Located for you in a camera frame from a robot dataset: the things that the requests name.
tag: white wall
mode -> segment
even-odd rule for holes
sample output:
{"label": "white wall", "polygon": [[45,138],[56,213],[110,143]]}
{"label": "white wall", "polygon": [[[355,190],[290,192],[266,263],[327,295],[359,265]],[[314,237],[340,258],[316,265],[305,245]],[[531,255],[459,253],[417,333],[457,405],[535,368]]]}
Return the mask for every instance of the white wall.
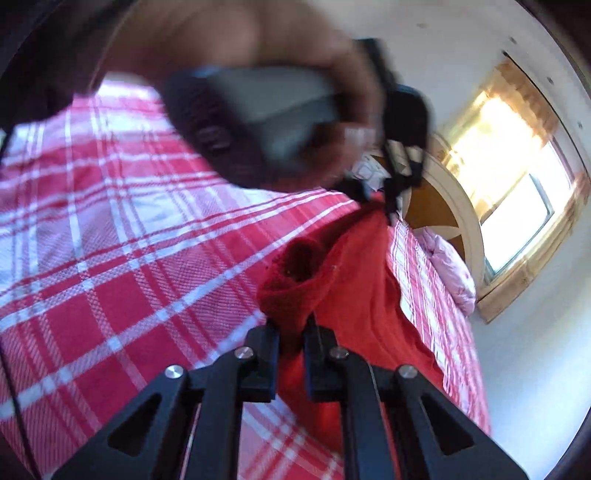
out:
{"label": "white wall", "polygon": [[541,480],[591,406],[591,207],[506,311],[472,325],[493,437]]}
{"label": "white wall", "polygon": [[[550,35],[513,0],[368,0],[357,8],[354,0],[316,2],[353,36],[387,42],[401,80],[430,100],[438,128],[464,108],[506,50],[548,97],[591,167],[591,100]],[[506,312],[490,325],[472,321],[493,437],[541,480],[591,404],[591,207]]]}

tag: silver screw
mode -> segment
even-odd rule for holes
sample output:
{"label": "silver screw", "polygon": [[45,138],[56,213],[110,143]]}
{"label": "silver screw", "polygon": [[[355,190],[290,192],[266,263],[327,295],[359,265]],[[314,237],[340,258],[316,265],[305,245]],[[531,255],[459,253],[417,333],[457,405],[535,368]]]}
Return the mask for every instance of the silver screw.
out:
{"label": "silver screw", "polygon": [[398,373],[402,378],[410,380],[418,375],[418,370],[412,365],[403,365],[398,369]]}
{"label": "silver screw", "polygon": [[330,356],[335,360],[344,360],[349,356],[349,351],[341,346],[334,346],[330,349]]}
{"label": "silver screw", "polygon": [[170,365],[170,367],[167,367],[164,371],[164,375],[166,375],[168,378],[173,379],[182,377],[183,373],[184,369],[180,365]]}
{"label": "silver screw", "polygon": [[241,346],[234,350],[234,355],[236,355],[236,358],[239,360],[247,360],[255,356],[255,352],[249,346]]}

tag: curtain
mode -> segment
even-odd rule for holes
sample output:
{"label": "curtain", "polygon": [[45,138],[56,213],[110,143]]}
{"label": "curtain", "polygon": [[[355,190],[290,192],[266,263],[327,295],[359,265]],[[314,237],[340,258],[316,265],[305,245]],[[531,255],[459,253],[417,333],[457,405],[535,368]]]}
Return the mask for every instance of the curtain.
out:
{"label": "curtain", "polygon": [[493,321],[531,284],[559,246],[571,235],[574,224],[587,204],[590,191],[589,176],[586,173],[578,174],[564,209],[554,214],[516,263],[480,292],[478,309],[487,323]]}
{"label": "curtain", "polygon": [[551,106],[507,59],[441,132],[437,157],[458,179],[481,223],[527,174],[558,126]]}

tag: pillow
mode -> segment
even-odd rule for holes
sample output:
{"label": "pillow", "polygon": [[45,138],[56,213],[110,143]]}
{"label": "pillow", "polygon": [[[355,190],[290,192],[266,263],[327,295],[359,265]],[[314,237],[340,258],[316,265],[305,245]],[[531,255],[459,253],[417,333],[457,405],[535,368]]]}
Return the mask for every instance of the pillow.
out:
{"label": "pillow", "polygon": [[430,228],[417,229],[414,234],[458,308],[470,315],[476,307],[476,285],[456,249]]}

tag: bedsheet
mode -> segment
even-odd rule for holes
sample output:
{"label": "bedsheet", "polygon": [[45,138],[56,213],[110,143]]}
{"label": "bedsheet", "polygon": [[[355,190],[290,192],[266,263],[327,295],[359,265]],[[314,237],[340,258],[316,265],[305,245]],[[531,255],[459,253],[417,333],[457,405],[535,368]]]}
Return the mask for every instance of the bedsheet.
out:
{"label": "bedsheet", "polygon": [[[17,129],[0,204],[0,339],[46,478],[167,365],[202,367],[239,346],[264,321],[255,292],[277,251],[356,208],[324,190],[228,185],[152,89],[117,83]],[[468,321],[408,226],[390,235],[404,313],[450,398],[489,432]],[[3,380],[0,431],[22,455]],[[241,435],[240,478],[343,475],[280,399],[247,404]]]}

